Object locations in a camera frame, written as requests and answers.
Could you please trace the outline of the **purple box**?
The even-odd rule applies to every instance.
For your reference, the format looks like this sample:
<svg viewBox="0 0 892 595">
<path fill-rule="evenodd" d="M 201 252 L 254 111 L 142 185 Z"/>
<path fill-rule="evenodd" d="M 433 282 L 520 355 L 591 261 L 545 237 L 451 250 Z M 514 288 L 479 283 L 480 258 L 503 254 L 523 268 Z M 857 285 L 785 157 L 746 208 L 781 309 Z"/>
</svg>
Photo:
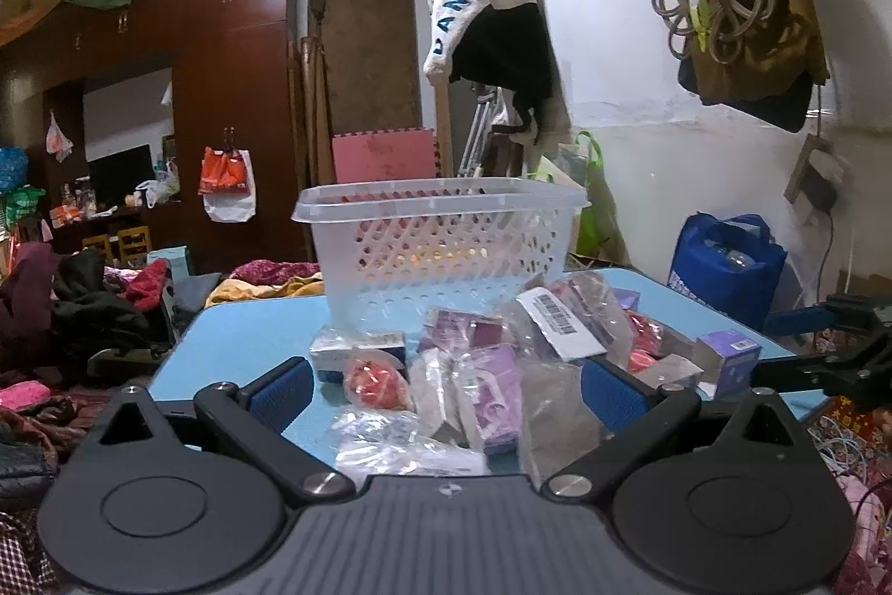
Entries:
<svg viewBox="0 0 892 595">
<path fill-rule="evenodd" d="M 736 329 L 706 333 L 694 341 L 691 361 L 701 368 L 699 388 L 711 399 L 747 390 L 762 346 Z"/>
</svg>

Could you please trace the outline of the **red item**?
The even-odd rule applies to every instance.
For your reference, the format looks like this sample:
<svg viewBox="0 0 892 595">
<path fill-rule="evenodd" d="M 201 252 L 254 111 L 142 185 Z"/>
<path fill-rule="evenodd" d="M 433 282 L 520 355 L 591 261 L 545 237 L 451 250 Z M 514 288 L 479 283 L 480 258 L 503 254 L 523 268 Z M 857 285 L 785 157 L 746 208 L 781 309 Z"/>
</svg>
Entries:
<svg viewBox="0 0 892 595">
<path fill-rule="evenodd" d="M 343 391 L 352 405 L 380 411 L 411 411 L 410 385 L 395 365 L 372 358 L 349 362 Z"/>
</svg>

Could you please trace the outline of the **clear bagged grey packet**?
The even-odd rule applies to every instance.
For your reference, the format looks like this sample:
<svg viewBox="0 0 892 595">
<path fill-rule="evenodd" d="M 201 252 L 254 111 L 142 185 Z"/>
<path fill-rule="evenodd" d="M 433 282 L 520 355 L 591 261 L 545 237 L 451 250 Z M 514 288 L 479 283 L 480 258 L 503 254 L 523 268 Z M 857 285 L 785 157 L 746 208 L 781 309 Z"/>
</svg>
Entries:
<svg viewBox="0 0 892 595">
<path fill-rule="evenodd" d="M 599 447 L 602 422 L 582 400 L 580 368 L 531 359 L 522 371 L 522 430 L 518 460 L 540 488 L 549 477 Z"/>
</svg>

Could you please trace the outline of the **blue non-woven shopping bag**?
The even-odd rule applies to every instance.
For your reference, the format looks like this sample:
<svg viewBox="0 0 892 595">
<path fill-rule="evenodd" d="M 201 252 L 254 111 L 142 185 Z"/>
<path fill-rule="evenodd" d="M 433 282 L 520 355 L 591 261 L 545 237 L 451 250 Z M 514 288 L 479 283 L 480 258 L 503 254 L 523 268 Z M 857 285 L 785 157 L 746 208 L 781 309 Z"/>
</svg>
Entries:
<svg viewBox="0 0 892 595">
<path fill-rule="evenodd" d="M 786 258 L 759 214 L 692 214 L 677 237 L 667 286 L 760 331 Z"/>
</svg>

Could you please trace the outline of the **white box with barcode label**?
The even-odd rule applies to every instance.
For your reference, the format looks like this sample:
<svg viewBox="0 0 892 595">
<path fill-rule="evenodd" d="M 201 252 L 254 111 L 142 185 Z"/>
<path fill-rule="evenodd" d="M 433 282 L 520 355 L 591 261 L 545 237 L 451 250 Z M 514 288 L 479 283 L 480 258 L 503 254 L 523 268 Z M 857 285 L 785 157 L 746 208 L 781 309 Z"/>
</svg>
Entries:
<svg viewBox="0 0 892 595">
<path fill-rule="evenodd" d="M 606 347 L 594 333 L 547 288 L 526 290 L 516 297 L 516 302 L 561 361 L 580 361 L 606 354 Z"/>
</svg>

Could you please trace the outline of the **white blue small box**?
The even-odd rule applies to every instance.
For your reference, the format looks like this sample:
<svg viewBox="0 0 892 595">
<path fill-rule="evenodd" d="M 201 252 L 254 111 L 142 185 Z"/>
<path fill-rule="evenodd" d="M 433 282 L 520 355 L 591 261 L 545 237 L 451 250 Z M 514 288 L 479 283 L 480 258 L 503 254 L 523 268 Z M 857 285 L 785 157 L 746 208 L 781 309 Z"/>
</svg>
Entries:
<svg viewBox="0 0 892 595">
<path fill-rule="evenodd" d="M 324 384 L 341 384 L 354 362 L 375 361 L 405 370 L 407 344 L 402 332 L 345 332 L 322 328 L 308 349 L 314 373 Z"/>
</svg>

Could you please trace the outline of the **yellow orange floral blanket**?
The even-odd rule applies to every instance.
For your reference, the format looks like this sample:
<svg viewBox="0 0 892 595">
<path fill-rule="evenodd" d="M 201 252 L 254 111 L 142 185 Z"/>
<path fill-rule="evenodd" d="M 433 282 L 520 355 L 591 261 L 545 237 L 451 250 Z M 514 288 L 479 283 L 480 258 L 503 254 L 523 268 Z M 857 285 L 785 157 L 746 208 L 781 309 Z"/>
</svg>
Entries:
<svg viewBox="0 0 892 595">
<path fill-rule="evenodd" d="M 293 297 L 322 296 L 322 275 L 310 278 L 290 278 L 279 286 L 260 286 L 251 282 L 227 278 L 213 288 L 204 301 L 204 308 L 218 307 L 223 303 L 264 301 L 265 299 L 293 299 Z"/>
</svg>

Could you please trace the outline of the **purple packet in plastic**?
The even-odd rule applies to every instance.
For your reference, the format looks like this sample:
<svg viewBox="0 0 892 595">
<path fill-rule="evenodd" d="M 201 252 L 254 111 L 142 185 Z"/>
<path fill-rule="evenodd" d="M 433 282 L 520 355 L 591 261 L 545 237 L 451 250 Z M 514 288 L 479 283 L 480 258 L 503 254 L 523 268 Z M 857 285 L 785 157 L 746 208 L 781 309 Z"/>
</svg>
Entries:
<svg viewBox="0 0 892 595">
<path fill-rule="evenodd" d="M 502 343 L 459 355 L 454 380 L 470 448 L 487 456 L 514 452 L 522 430 L 522 371 L 514 347 Z"/>
</svg>

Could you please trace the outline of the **teal box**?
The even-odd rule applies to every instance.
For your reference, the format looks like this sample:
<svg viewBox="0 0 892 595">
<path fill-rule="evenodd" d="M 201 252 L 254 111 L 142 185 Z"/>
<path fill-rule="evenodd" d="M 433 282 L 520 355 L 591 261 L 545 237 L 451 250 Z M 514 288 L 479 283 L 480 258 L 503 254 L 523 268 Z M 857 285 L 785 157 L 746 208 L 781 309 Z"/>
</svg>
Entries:
<svg viewBox="0 0 892 595">
<path fill-rule="evenodd" d="M 191 256 L 187 246 L 172 246 L 172 248 L 150 250 L 147 255 L 147 261 L 154 263 L 157 260 L 165 260 L 168 263 L 171 278 L 174 282 L 189 278 L 192 275 Z"/>
</svg>

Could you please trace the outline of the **green and white tote bag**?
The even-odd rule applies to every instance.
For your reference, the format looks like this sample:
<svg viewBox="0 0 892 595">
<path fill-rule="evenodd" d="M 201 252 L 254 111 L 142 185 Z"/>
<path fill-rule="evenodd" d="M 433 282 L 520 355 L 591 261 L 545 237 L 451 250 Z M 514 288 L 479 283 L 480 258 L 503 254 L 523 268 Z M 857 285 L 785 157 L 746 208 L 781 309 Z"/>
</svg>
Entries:
<svg viewBox="0 0 892 595">
<path fill-rule="evenodd" d="M 571 225 L 570 252 L 575 257 L 612 266 L 629 263 L 617 206 L 606 181 L 605 157 L 593 133 L 580 130 L 573 141 L 559 143 L 555 151 L 540 157 L 527 176 L 584 192 L 586 206 Z"/>
</svg>

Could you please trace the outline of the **clear plastic perforated basket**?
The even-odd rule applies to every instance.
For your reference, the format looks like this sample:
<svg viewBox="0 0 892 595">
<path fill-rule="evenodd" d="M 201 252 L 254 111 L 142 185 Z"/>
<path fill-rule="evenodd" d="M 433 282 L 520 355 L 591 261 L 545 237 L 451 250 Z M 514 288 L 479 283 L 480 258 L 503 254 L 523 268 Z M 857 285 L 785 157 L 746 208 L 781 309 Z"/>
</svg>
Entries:
<svg viewBox="0 0 892 595">
<path fill-rule="evenodd" d="M 485 313 L 554 281 L 582 188 L 527 178 L 426 178 L 302 190 L 336 328 L 416 332 L 431 308 Z"/>
</svg>

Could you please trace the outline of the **orange and white hanging bag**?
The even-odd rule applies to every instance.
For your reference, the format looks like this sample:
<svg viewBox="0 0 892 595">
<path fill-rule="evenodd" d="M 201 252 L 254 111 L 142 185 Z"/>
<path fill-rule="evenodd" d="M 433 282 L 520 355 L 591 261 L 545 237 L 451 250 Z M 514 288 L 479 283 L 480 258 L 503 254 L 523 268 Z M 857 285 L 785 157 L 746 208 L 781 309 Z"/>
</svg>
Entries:
<svg viewBox="0 0 892 595">
<path fill-rule="evenodd" d="M 215 224 L 246 224 L 255 216 L 255 181 L 248 149 L 204 149 L 198 195 Z"/>
</svg>

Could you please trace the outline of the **hanging brown bag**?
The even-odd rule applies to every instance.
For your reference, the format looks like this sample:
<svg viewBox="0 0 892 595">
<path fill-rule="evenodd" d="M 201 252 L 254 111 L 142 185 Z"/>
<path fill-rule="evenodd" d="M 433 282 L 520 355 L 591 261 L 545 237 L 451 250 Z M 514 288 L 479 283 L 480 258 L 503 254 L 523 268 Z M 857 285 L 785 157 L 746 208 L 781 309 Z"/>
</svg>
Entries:
<svg viewBox="0 0 892 595">
<path fill-rule="evenodd" d="M 709 38 L 691 45 L 677 79 L 704 105 L 727 105 L 784 132 L 806 122 L 828 79 L 813 0 L 709 0 Z"/>
</svg>

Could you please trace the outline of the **pink foam mat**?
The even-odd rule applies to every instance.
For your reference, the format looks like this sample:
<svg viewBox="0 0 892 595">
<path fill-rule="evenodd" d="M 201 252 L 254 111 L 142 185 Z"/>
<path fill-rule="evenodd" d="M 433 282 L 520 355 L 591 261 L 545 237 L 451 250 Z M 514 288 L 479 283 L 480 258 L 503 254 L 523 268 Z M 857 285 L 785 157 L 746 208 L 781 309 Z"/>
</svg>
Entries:
<svg viewBox="0 0 892 595">
<path fill-rule="evenodd" d="M 438 172 L 434 133 L 427 128 L 338 134 L 333 154 L 338 184 L 423 180 Z"/>
</svg>

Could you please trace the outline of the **metal crutches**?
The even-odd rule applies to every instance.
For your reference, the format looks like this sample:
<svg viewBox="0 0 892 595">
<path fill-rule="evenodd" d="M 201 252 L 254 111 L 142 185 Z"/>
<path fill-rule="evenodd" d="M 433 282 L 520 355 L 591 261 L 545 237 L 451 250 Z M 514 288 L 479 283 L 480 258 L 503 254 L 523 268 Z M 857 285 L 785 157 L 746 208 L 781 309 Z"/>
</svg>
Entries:
<svg viewBox="0 0 892 595">
<path fill-rule="evenodd" d="M 490 148 L 491 137 L 498 125 L 511 121 L 511 112 L 506 105 L 505 92 L 501 88 L 487 85 L 475 86 L 475 112 L 464 144 L 463 154 L 457 166 L 458 177 L 480 177 L 484 169 L 484 158 Z"/>
</svg>

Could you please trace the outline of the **dark red wooden wardrobe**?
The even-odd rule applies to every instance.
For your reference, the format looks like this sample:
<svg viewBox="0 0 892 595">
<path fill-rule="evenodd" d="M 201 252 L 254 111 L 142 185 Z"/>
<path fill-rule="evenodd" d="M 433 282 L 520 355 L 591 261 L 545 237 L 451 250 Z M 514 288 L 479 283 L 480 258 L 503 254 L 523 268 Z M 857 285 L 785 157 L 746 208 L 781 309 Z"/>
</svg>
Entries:
<svg viewBox="0 0 892 595">
<path fill-rule="evenodd" d="M 29 152 L 40 184 L 56 190 L 62 166 L 45 152 L 49 119 L 81 143 L 86 92 L 157 69 L 172 74 L 176 243 L 202 272 L 308 258 L 306 230 L 292 219 L 307 166 L 297 0 L 132 0 L 108 11 L 60 3 L 3 43 L 2 141 Z M 213 222 L 198 194 L 204 152 L 228 143 L 253 163 L 255 213 L 244 224 Z"/>
</svg>

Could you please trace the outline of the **brown wooden board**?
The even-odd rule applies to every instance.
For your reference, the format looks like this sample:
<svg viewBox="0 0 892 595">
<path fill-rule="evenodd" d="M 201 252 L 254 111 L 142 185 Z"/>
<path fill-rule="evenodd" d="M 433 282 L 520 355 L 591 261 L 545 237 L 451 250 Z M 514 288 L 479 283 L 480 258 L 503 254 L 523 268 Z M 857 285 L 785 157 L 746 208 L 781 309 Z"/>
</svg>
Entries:
<svg viewBox="0 0 892 595">
<path fill-rule="evenodd" d="M 301 39 L 310 183 L 333 183 L 333 139 L 422 124 L 414 0 L 307 0 Z"/>
</svg>

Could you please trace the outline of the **white hoodie with blue letters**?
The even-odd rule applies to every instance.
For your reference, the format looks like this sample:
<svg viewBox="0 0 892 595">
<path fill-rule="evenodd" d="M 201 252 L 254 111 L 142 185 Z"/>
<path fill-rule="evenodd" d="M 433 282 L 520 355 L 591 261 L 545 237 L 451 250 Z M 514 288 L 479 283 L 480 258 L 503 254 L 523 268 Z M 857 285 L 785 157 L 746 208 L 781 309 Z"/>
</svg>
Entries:
<svg viewBox="0 0 892 595">
<path fill-rule="evenodd" d="M 431 85 L 458 80 L 506 90 L 514 118 L 497 130 L 559 142 L 570 131 L 540 0 L 428 0 Z"/>
</svg>

